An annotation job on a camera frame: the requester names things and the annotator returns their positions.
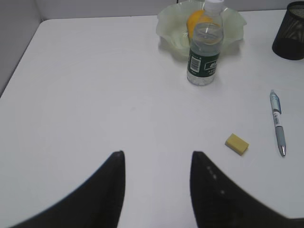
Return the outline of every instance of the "plastic bottle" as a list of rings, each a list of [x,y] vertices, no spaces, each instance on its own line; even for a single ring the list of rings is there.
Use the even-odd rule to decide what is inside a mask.
[[[224,38],[220,15],[224,0],[205,0],[204,13],[193,31],[187,67],[187,79],[198,86],[211,83]]]

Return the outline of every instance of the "ballpoint pen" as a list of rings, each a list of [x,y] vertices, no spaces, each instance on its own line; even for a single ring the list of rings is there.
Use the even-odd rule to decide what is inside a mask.
[[[286,142],[285,142],[283,126],[281,123],[282,111],[281,111],[280,99],[276,95],[273,89],[270,92],[270,102],[271,102],[272,114],[274,116],[274,122],[275,122],[275,134],[276,134],[277,146],[279,147],[279,151],[282,157],[285,157]]]

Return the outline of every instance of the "black mesh pencil holder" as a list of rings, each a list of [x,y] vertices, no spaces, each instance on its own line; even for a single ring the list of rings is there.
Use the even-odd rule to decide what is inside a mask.
[[[304,1],[295,1],[287,6],[272,50],[286,59],[304,58]]]

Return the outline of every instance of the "eraser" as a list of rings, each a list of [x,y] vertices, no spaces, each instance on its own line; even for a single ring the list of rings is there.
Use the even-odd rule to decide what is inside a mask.
[[[237,152],[239,155],[243,155],[249,146],[247,142],[237,137],[235,134],[230,135],[230,137],[226,140],[225,145]]]

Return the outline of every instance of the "pen tip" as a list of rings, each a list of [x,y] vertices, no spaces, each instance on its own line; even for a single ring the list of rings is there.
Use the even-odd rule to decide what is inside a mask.
[[[286,146],[280,146],[280,153],[282,155],[282,157],[285,157],[286,155]]]

